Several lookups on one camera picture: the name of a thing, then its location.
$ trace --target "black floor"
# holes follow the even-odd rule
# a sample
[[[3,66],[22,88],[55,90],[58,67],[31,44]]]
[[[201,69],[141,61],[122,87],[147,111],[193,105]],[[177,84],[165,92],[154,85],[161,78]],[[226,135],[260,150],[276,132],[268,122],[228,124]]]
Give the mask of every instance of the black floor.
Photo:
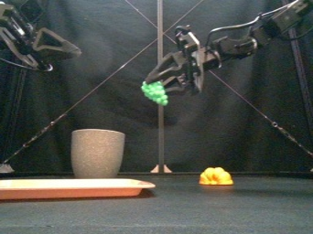
[[[156,184],[138,197],[0,203],[0,233],[313,233],[313,181],[234,176],[200,186],[198,175],[125,176]]]

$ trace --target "black curtain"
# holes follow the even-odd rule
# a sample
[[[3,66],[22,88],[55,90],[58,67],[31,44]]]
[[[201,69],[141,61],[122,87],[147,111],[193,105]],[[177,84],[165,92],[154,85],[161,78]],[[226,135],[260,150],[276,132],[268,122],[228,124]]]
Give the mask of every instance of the black curtain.
[[[269,0],[164,0],[164,54],[177,51],[177,26],[192,25],[205,44],[213,28],[246,23],[279,7],[281,1]],[[67,113],[51,131],[11,159],[16,171],[71,172],[71,132],[86,128],[126,133],[122,172],[149,172],[160,163],[158,106],[141,91],[158,63],[157,15],[157,0],[47,2],[38,27],[69,39],[82,49],[82,56],[55,62],[50,73],[22,74],[2,67],[4,158]],[[245,33],[226,35],[237,38]],[[299,41],[308,90],[311,42],[312,35]],[[209,71],[201,94],[170,96],[164,108],[164,159],[174,172],[201,172],[209,166],[241,172],[311,170],[312,157],[268,121],[277,122],[313,149],[309,99],[304,99],[296,65],[292,43],[276,39],[255,56],[226,61],[220,69]],[[22,79],[18,105],[12,97]],[[8,130],[12,113],[16,122]]]

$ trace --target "ceramic cup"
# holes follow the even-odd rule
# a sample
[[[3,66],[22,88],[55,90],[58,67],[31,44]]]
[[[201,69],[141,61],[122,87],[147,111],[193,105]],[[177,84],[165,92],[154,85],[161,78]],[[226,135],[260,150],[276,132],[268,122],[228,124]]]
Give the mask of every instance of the ceramic cup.
[[[114,178],[121,171],[125,133],[81,129],[73,132],[71,162],[75,178]]]

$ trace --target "tray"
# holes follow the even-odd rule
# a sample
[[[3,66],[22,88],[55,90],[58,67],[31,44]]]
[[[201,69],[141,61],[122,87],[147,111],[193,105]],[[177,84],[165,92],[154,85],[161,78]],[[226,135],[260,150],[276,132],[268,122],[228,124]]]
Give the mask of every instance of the tray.
[[[134,179],[12,179],[0,180],[0,200],[130,197],[143,188],[154,188],[150,182]]]

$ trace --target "yellow object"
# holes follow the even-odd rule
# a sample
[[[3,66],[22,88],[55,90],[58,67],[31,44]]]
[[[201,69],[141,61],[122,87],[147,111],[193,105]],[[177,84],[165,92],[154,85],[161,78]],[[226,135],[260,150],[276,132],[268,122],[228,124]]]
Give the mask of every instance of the yellow object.
[[[221,167],[209,167],[201,174],[200,184],[206,186],[230,186],[234,184],[230,174]]]

